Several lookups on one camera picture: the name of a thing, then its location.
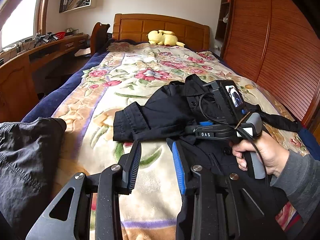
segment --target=wooden wardrobe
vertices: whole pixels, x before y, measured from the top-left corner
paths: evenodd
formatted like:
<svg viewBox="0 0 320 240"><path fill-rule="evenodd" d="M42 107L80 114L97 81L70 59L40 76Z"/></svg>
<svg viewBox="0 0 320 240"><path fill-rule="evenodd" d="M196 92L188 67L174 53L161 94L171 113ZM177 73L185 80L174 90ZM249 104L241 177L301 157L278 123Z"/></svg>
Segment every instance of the wooden wardrobe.
<svg viewBox="0 0 320 240"><path fill-rule="evenodd" d="M320 40L292 0L231 0L221 55L311 125L320 99Z"/></svg>

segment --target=yellow plush toy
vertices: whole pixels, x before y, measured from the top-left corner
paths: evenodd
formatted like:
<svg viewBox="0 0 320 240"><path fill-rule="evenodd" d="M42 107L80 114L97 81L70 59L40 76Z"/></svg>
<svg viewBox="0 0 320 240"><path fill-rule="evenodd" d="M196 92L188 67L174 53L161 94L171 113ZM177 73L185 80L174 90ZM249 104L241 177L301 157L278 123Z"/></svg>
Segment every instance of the yellow plush toy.
<svg viewBox="0 0 320 240"><path fill-rule="evenodd" d="M177 36L174 36L174 32L170 31L151 31L148 34L148 39L150 44L154 45L169 45L169 46L180 46L184 47L185 44L178 41Z"/></svg>

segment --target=book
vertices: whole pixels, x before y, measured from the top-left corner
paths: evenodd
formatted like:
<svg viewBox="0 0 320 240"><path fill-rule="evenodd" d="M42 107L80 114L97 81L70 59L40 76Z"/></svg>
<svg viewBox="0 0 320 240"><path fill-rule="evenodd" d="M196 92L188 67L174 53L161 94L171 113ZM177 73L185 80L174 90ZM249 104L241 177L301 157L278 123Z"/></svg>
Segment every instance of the book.
<svg viewBox="0 0 320 240"><path fill-rule="evenodd" d="M66 0L60 0L59 13L62 13L66 9Z"/></svg>
<svg viewBox="0 0 320 240"><path fill-rule="evenodd" d="M66 0L65 11L67 10L67 7L70 4L70 2L71 2L71 0Z"/></svg>
<svg viewBox="0 0 320 240"><path fill-rule="evenodd" d="M79 7L83 3L83 1L84 0L72 0L68 5L67 10L72 10L74 8Z"/></svg>

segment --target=navy blue blanket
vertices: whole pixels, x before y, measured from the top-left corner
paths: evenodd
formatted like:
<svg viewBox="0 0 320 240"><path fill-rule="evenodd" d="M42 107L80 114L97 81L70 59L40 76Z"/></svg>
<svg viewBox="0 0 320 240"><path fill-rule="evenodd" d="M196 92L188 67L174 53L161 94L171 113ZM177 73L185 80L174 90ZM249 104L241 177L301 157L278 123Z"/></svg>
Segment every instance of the navy blue blanket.
<svg viewBox="0 0 320 240"><path fill-rule="evenodd" d="M51 117L63 100L81 83L83 70L98 66L109 52L106 46L93 55L82 69L74 73L60 88L43 98L23 119L22 122L33 122L38 117Z"/></svg>

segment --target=red basket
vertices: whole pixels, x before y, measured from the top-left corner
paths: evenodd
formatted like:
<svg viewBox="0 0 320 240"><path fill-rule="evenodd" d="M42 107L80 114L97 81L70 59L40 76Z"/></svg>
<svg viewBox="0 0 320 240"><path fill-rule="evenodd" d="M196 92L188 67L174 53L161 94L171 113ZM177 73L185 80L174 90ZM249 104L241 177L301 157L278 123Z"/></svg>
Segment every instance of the red basket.
<svg viewBox="0 0 320 240"><path fill-rule="evenodd" d="M64 35L66 35L66 33L65 32L59 32L59 33L56 33L55 35L59 38L59 40L62 40L64 38Z"/></svg>

